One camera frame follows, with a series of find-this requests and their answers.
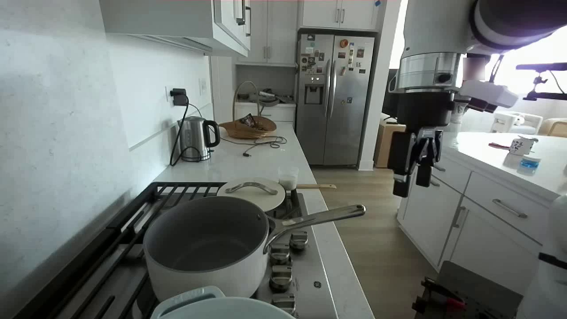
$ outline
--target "small plastic cup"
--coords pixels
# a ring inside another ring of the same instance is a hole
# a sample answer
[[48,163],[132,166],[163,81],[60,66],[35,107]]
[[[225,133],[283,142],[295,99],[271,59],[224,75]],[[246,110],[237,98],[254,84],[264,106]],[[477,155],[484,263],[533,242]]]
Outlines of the small plastic cup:
[[297,188],[297,176],[299,175],[299,168],[283,167],[278,168],[279,183],[286,191],[292,191]]

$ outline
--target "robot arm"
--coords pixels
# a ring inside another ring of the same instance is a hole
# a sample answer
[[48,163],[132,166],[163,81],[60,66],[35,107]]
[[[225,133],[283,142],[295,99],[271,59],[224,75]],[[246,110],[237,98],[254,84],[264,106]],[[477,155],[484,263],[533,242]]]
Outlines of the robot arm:
[[392,137],[388,159],[394,195],[408,196],[416,166],[416,184],[429,186],[431,167],[440,159],[439,127],[449,124],[455,103],[493,112],[518,99],[505,86],[474,80],[463,84],[458,77],[463,55],[483,59],[464,63],[464,74],[484,72],[490,54],[523,47],[566,25],[565,12],[567,0],[409,0],[395,88],[400,93],[398,123],[406,130]]

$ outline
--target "stainless steel refrigerator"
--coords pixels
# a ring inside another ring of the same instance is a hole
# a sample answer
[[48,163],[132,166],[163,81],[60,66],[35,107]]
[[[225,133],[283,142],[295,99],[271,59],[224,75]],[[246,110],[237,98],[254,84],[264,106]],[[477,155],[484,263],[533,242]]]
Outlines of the stainless steel refrigerator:
[[373,37],[301,34],[295,132],[312,165],[356,165]]

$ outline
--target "electric kettle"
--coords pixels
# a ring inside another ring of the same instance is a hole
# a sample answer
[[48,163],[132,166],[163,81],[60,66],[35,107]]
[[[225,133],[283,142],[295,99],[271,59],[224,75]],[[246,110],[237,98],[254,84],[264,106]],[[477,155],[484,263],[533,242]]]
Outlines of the electric kettle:
[[[181,130],[179,134],[179,146],[181,147],[181,159],[186,162],[200,162],[211,157],[210,148],[221,142],[218,124],[212,120],[202,117],[190,116],[177,124]],[[214,132],[214,141],[211,142],[210,128]]]

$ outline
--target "wicker basket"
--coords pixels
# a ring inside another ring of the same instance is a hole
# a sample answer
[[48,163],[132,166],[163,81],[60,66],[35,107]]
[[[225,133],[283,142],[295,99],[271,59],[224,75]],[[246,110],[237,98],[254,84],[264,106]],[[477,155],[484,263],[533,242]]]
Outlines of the wicker basket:
[[263,129],[251,128],[246,124],[241,123],[238,119],[234,118],[236,113],[235,112],[236,97],[238,95],[238,91],[240,90],[240,87],[245,83],[252,84],[252,86],[254,86],[254,88],[256,89],[256,92],[258,92],[258,89],[256,88],[256,85],[254,85],[254,83],[250,81],[242,82],[238,86],[237,90],[234,92],[234,98],[232,99],[232,121],[221,123],[218,126],[223,127],[226,130],[226,132],[229,134],[229,136],[232,138],[256,139],[256,138],[265,137],[267,135],[271,135],[273,132],[276,131],[277,126],[272,120],[260,115],[260,103],[258,100],[256,100],[258,115],[252,117],[254,118],[254,121],[256,121],[256,123]]

